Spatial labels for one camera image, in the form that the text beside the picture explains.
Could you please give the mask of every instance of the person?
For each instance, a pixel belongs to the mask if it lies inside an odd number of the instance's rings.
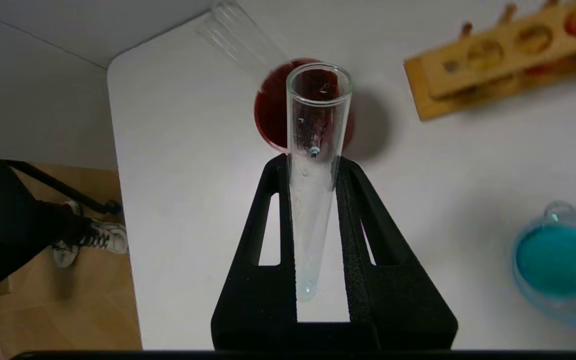
[[[68,267],[81,247],[128,253],[126,228],[82,216],[72,200],[34,198],[14,171],[0,160],[0,282],[51,246],[57,267]]]

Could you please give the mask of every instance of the white sneaker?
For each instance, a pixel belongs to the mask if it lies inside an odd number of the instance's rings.
[[[108,250],[115,254],[128,253],[128,236],[126,227],[120,223],[102,222],[92,219],[90,229],[82,239],[76,243],[78,246]]]
[[[68,205],[73,214],[82,216],[82,206],[78,202],[68,200],[62,203],[62,205]],[[66,244],[64,240],[59,240],[51,246],[52,260],[57,268],[67,268],[71,266],[80,253],[80,248],[77,245]]]

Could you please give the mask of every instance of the white wall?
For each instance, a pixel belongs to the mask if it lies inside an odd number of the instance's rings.
[[[116,169],[105,68],[208,4],[0,0],[0,158]]]
[[[0,20],[105,68],[208,10],[210,0],[0,0]]]

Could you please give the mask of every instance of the black tripod leg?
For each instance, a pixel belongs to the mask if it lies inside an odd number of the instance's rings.
[[[99,214],[110,213],[118,215],[119,213],[122,212],[121,203],[114,200],[109,200],[108,202],[105,203],[105,205],[102,205],[101,203],[95,201],[93,198],[90,198],[85,194],[80,193],[79,191],[73,189],[72,187],[57,180],[56,178],[28,164],[27,162],[6,160],[6,164],[32,178],[35,178],[36,180],[39,180],[39,182],[46,184],[47,186],[64,194],[68,198],[71,198],[74,201],[77,201],[78,203],[81,203],[86,207],[91,208],[92,210],[98,212]]]

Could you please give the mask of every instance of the leg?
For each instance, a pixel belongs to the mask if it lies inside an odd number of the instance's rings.
[[[15,173],[0,161],[0,282],[58,240],[76,241],[91,219],[70,207],[35,200]]]
[[[70,208],[35,200],[12,169],[0,160],[0,242],[48,246],[61,239],[78,239],[90,219]]]

